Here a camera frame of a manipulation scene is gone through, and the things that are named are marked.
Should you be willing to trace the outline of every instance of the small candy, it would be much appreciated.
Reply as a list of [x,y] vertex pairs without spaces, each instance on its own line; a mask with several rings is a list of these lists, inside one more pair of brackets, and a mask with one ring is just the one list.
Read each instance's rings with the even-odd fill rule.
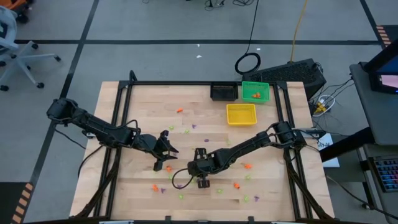
[[236,189],[240,189],[241,187],[239,186],[239,184],[237,184],[237,183],[234,183],[234,188],[236,188]]
[[158,192],[159,191],[159,188],[157,188],[157,186],[155,184],[152,185],[152,189],[154,190],[154,192]]
[[244,165],[244,168],[245,168],[245,169],[251,169],[251,168],[252,168],[252,165],[246,164],[246,165]]

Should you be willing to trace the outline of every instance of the wooden table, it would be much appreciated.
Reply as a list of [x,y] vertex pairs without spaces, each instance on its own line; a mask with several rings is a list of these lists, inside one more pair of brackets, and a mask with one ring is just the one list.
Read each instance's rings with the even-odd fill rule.
[[[117,86],[118,82],[103,82],[99,93],[95,116],[107,122],[111,121]],[[312,127],[303,84],[288,83],[288,88],[296,127]],[[159,137],[161,131],[169,129],[169,126],[175,127],[170,131],[170,142],[180,153],[177,160],[164,163],[164,168],[172,167],[173,174],[186,168],[187,162],[193,160],[193,148],[205,147],[211,152],[228,147],[227,140],[233,146],[277,122],[275,97],[273,91],[270,92],[269,102],[256,105],[256,125],[228,126],[227,102],[212,101],[210,86],[135,85],[132,88],[127,120],[138,120],[142,133],[156,137]],[[280,98],[284,117],[287,118],[282,91]],[[241,97],[232,103],[242,103]],[[176,113],[178,108],[183,108],[183,112]],[[317,147],[314,140],[306,140],[309,145]],[[97,140],[89,140],[85,156],[97,147]],[[98,152],[83,166],[70,215],[77,214],[96,191],[104,152],[104,149]],[[309,191],[324,210],[334,216],[319,153],[304,148],[301,155]],[[112,219],[164,220],[166,215],[171,215],[172,220],[245,221],[248,216],[253,216],[256,221],[294,220],[281,149],[266,147],[241,157],[228,170],[210,175],[211,187],[208,189],[198,189],[196,184],[190,184],[183,190],[174,189],[169,179],[170,174],[165,169],[152,171],[154,162],[155,159],[150,154],[122,149]],[[245,169],[243,164],[252,164],[252,169]],[[246,179],[247,175],[251,176],[250,180]],[[176,181],[185,184],[189,177],[187,172],[181,172],[176,176]],[[234,182],[239,183],[240,190],[234,188]],[[163,194],[160,191],[154,192],[153,184],[166,191]],[[218,189],[223,190],[222,194],[217,192]],[[297,195],[300,213],[305,217],[299,190]],[[258,202],[255,202],[254,196],[259,197]],[[108,193],[105,192],[101,214],[104,214],[107,197]]]

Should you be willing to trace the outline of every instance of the black keyboard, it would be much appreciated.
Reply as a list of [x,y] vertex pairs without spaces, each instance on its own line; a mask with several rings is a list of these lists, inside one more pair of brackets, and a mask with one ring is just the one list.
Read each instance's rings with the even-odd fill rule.
[[398,191],[398,157],[372,157],[371,162],[383,191]]
[[278,67],[259,70],[245,75],[244,80],[252,82],[290,81],[313,83],[317,80],[315,69],[308,66],[306,60],[288,63]]

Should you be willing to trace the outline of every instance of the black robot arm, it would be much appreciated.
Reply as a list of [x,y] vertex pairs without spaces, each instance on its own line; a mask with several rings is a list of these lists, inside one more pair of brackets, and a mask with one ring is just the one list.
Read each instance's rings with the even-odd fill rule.
[[99,143],[106,147],[128,147],[134,148],[145,153],[151,153],[156,159],[154,171],[162,169],[163,161],[176,159],[170,152],[178,152],[168,140],[169,132],[162,131],[160,137],[156,140],[155,136],[150,134],[141,134],[141,129],[128,127],[127,124],[114,126],[108,122],[89,114],[87,111],[78,107],[78,104],[70,99],[61,98],[54,100],[47,111],[47,116],[57,124],[67,126],[72,123],[83,129],[83,134],[93,133]]

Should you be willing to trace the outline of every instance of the electronic device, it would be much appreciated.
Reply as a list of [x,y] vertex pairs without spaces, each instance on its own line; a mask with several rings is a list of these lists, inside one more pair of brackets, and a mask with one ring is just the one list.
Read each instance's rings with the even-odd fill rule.
[[368,63],[360,63],[373,91],[398,94],[398,39]]
[[244,74],[242,81],[251,82],[303,82],[309,100],[325,83],[322,68],[313,59],[287,63]]
[[127,123],[135,122],[135,128],[127,127],[127,124],[116,127],[89,114],[79,108],[75,101],[66,98],[54,100],[47,111],[47,116],[56,124],[67,126],[72,123],[78,126],[83,129],[84,135],[86,133],[94,134],[100,145],[110,148],[128,147],[152,154],[157,159],[154,164],[154,171],[161,170],[164,161],[176,159],[176,157],[170,155],[170,152],[177,153],[178,151],[170,144],[168,140],[169,132],[166,130],[162,131],[160,137],[156,140],[153,135],[141,134],[141,129],[138,128],[136,120]]
[[398,156],[370,157],[383,192],[398,192]]

